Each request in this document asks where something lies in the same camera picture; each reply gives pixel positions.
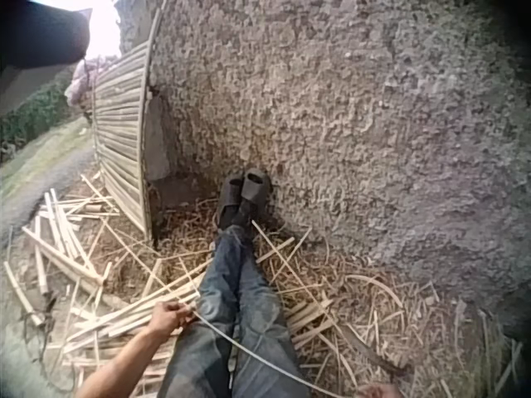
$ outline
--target ground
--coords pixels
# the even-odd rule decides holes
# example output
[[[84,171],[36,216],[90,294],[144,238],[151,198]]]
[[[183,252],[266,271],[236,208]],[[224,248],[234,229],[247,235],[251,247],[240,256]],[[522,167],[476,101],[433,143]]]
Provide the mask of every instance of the ground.
[[[45,191],[53,187],[62,192],[87,168],[94,158],[88,127],[78,118],[52,129],[0,168],[2,246],[11,226],[18,230],[27,223]]]
[[[11,162],[0,168],[2,255],[6,255],[11,226],[13,239],[16,239],[20,227],[28,223],[43,193],[55,188],[61,194],[92,161],[92,137],[87,127],[83,119],[76,119],[52,129],[29,143]],[[43,377],[38,362],[32,360],[41,344],[35,338],[28,347],[24,343],[20,313],[12,311],[13,297],[5,283],[2,272],[2,393],[28,397],[63,395],[64,391],[53,388]],[[63,387],[68,382],[68,378],[61,378]]]
[[[43,148],[37,150],[34,156],[39,157],[40,151],[46,153]],[[97,168],[92,164],[85,170],[85,174],[92,177],[96,171]],[[93,183],[102,187],[99,179],[95,179]],[[68,187],[62,196],[87,197],[90,194],[90,189],[83,182],[76,182]],[[135,253],[151,269],[157,259],[176,253],[208,250],[216,235],[216,227],[212,222],[215,205],[215,199],[181,203],[166,215],[167,222],[161,231],[158,250],[153,252],[153,249],[141,244],[134,248]],[[123,216],[111,217],[110,225],[123,234],[128,245],[143,239]],[[99,228],[100,221],[83,223],[80,240],[86,250]],[[276,245],[290,236],[288,231],[282,229],[266,231]],[[141,294],[147,274],[131,256],[122,258],[122,253],[116,252],[120,249],[123,253],[124,250],[116,239],[109,233],[104,233],[92,260],[100,273],[103,273],[109,261],[116,265],[111,269],[105,292],[129,302]],[[258,255],[269,250],[266,242],[259,236],[256,237],[256,250]],[[282,253],[287,256],[290,250],[284,249]],[[200,254],[187,258],[187,268],[194,268],[208,256],[209,254]],[[19,279],[24,282],[31,301],[36,308],[42,308],[42,299],[36,294],[31,245],[23,236],[16,237],[12,243],[11,262]],[[407,374],[395,380],[407,396],[446,396],[445,386],[450,388],[454,396],[475,396],[485,387],[485,379],[497,379],[502,366],[501,356],[505,342],[496,323],[487,319],[484,327],[473,307],[464,310],[458,302],[452,303],[451,298],[437,293],[431,284],[420,286],[404,276],[387,272],[381,264],[366,255],[351,256],[328,243],[304,243],[291,264],[315,297],[333,300],[332,314],[335,318],[341,323],[353,326],[362,340],[381,356],[399,366],[408,365]],[[271,280],[281,266],[282,262],[274,257],[261,265],[261,268]],[[164,283],[181,275],[182,268],[176,259],[164,261],[160,275]],[[62,339],[65,311],[69,307],[74,288],[73,283],[63,279],[54,267],[49,269],[49,280],[59,299],[54,311],[56,329],[49,341],[50,345],[54,345]],[[51,373],[50,362],[45,361],[45,373],[42,373],[38,362],[32,362],[31,358],[38,355],[40,344],[34,339],[31,349],[26,349],[21,341],[22,323],[19,320],[19,311],[13,310],[12,291],[5,288],[4,286],[2,289],[2,325],[6,331],[2,334],[2,368],[5,369],[2,379],[12,384],[4,386],[4,390],[13,391],[14,385],[17,396],[23,395],[20,394],[22,391],[27,396],[34,396],[35,391],[42,391],[41,396],[46,396],[46,393],[48,396],[67,394],[72,386],[71,369],[60,368],[53,373],[53,383],[63,391],[47,384],[43,376]],[[311,303],[309,295],[301,289],[287,269],[275,281],[275,289],[282,292],[280,294],[287,313],[298,303]],[[79,303],[85,301],[85,297],[81,295]],[[317,323],[312,323],[312,326],[316,328],[321,324],[321,319],[318,318]],[[33,336],[31,328],[28,333],[28,336]],[[485,337],[489,342],[487,345],[490,346],[487,357],[492,367],[485,365],[488,363],[485,356]],[[331,391],[342,391],[344,394],[351,394],[358,383],[389,380],[388,374],[375,366],[365,355],[357,351],[351,352],[348,344],[334,330],[325,330],[323,338],[327,339],[332,347],[334,344],[338,345],[338,350],[349,364],[352,375],[344,363],[338,367],[334,350],[323,343],[324,340],[315,339],[298,349],[303,373],[309,380],[318,379],[320,386]],[[23,378],[20,377],[21,372],[11,372],[22,367],[28,369]]]

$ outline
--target jeans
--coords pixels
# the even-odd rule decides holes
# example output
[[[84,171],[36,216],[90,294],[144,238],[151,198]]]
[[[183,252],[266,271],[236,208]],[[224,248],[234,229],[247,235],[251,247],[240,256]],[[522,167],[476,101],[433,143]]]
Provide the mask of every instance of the jeans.
[[[239,226],[221,233],[199,293],[197,311],[208,322],[232,336],[239,311],[240,344],[301,377],[280,301],[256,268],[251,240]],[[309,397],[306,386],[241,350],[230,389],[231,347],[204,323],[188,325],[175,345],[158,397]]]

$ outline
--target dirt ground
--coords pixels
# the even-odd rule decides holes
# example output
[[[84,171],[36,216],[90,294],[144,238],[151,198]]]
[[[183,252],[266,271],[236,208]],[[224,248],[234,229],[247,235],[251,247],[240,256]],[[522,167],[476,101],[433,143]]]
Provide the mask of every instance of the dirt ground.
[[[91,168],[86,175],[94,172]],[[66,194],[87,197],[90,190],[78,182]],[[143,237],[124,216],[110,217],[109,224],[152,269],[157,260],[176,253],[203,252],[212,247],[216,237],[215,205],[215,200],[204,199],[168,211],[156,250],[142,243]],[[85,248],[91,246],[100,228],[100,221],[83,222],[79,237]],[[275,245],[289,238],[282,228],[269,229],[266,233]],[[255,239],[255,247],[257,255],[270,249],[260,236]],[[12,262],[25,271],[19,276],[39,308],[42,304],[35,294],[36,274],[29,248],[23,237],[17,238],[12,246]],[[287,257],[292,248],[282,250],[283,255]],[[113,263],[105,292],[131,303],[142,293],[148,274],[137,260],[124,253],[123,246],[104,231],[91,260],[101,274],[109,262]],[[187,258],[186,267],[193,269],[209,256],[207,252]],[[486,381],[498,379],[506,341],[495,322],[487,317],[483,323],[476,308],[446,298],[431,284],[419,286],[402,275],[388,273],[367,256],[346,255],[329,246],[326,240],[304,243],[290,263],[312,295],[333,300],[330,313],[338,322],[352,326],[369,351],[407,369],[402,376],[391,376],[375,365],[371,356],[352,351],[333,328],[328,328],[322,337],[298,346],[302,372],[307,380],[347,396],[363,383],[393,381],[409,397],[447,397],[447,391],[453,396],[474,397],[482,395],[488,385]],[[268,280],[272,280],[281,267],[282,262],[276,257],[261,265]],[[177,259],[163,260],[160,279],[164,283],[182,275],[183,268]],[[56,326],[49,341],[54,344],[62,339],[65,313],[74,286],[53,267],[49,269],[49,280],[59,299],[54,311]],[[280,294],[287,315],[297,304],[311,302],[309,293],[287,269],[279,273],[274,289]],[[323,323],[323,319],[317,319],[305,331],[319,328]],[[46,374],[51,373],[49,362],[44,369]],[[71,372],[70,368],[61,368],[51,379],[68,390],[72,386]]]
[[[83,118],[63,124],[29,143],[0,168],[0,239],[20,229],[45,191],[62,192],[94,159],[92,137]]]

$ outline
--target concrete path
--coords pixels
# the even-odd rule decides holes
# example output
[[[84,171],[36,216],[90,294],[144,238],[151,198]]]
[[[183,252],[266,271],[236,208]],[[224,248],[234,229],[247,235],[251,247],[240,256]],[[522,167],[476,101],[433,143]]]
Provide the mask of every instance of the concrete path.
[[[94,160],[90,132],[83,119],[64,124],[27,145],[0,169],[0,248],[5,255],[9,230],[17,235],[21,226],[32,218],[44,192],[55,188],[61,194]],[[1,397],[62,397],[70,396],[72,379],[69,374],[57,375],[48,381],[36,358],[38,337],[23,339],[23,322],[12,289],[7,286],[2,269],[0,295],[0,391]]]

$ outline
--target black slipper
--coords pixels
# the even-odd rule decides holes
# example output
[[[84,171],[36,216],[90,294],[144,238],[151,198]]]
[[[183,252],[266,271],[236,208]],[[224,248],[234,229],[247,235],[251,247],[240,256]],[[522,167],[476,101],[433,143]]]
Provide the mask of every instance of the black slipper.
[[[266,208],[265,203],[270,190],[271,180],[267,174],[258,168],[251,168],[246,171],[241,197],[255,205],[259,214]]]
[[[241,189],[243,176],[241,172],[235,172],[223,182],[222,191],[217,203],[217,226],[225,230],[232,224],[232,219],[238,212],[241,204]]]
[[[241,204],[234,224],[251,226],[266,208],[267,196],[271,190],[271,181],[267,174],[257,168],[247,170],[241,189]]]

